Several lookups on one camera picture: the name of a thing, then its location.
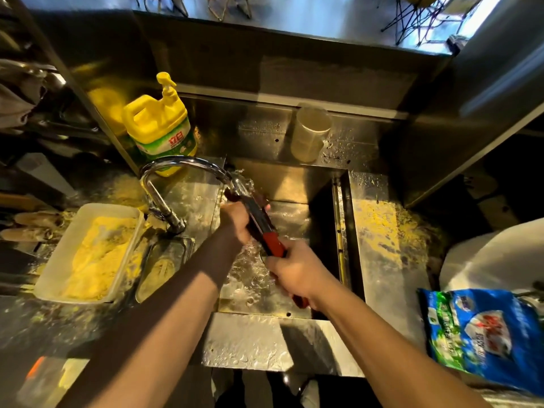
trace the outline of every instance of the hand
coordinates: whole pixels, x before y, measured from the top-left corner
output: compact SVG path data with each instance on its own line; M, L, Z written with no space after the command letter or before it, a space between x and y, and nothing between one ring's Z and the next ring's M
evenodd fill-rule
M236 238L242 245L245 245L251 240L251 235L246 228L249 223L249 214L241 202L221 205L219 219L221 220L220 227L231 226L235 232Z
M280 238L280 241L288 250L287 257L269 256L266 260L267 268L291 295L308 298L310 307L320 310L320 297L331 284L339 282L303 240Z

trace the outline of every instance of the yellow pump dispenser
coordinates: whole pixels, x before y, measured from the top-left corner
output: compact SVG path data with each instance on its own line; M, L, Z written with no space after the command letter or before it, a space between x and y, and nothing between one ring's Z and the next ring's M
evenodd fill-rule
M167 72L157 74L157 81L163 86L162 99L142 95L128 103L122 111L123 124L148 160L174 154L193 156L196 140L187 109L174 89L176 83ZM157 173L167 177L179 169L166 167Z

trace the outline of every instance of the person's right arm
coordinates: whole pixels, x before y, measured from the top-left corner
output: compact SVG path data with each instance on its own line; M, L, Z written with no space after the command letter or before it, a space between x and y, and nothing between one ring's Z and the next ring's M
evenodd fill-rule
M267 267L329 318L384 408L490 407L337 281L303 241L282 242L287 258L269 257Z

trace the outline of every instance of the red handle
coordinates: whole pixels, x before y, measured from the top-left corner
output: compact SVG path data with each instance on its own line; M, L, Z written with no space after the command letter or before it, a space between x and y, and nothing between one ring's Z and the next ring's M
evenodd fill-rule
M277 238L276 232L263 233L263 239L273 256L285 258L287 255L287 249ZM300 309L305 309L309 306L308 299L302 296L294 295L293 302L295 302L295 305Z

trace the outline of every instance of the person's right hand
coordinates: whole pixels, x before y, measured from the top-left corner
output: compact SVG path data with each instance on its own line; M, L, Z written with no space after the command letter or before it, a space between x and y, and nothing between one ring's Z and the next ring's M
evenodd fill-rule
M339 282L303 240L280 238L280 241L288 250L287 257L269 256L266 259L267 268L291 295L308 298L312 309L322 311L318 308L319 299L331 283Z

